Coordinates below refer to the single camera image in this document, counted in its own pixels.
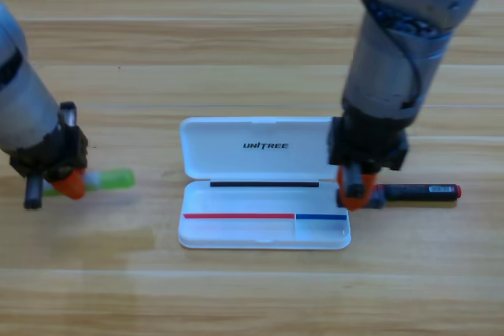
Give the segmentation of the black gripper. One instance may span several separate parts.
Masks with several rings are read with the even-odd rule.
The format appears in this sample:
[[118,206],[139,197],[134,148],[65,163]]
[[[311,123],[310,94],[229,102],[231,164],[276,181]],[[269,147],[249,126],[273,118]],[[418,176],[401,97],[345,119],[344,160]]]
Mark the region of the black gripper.
[[46,196],[81,199],[86,193],[87,137],[77,125],[74,102],[62,102],[56,127],[42,141],[9,154],[10,165],[25,178],[24,207],[40,209]]
[[377,118],[351,106],[331,119],[328,163],[338,168],[341,207],[363,209],[382,168],[401,169],[408,152],[407,120]]

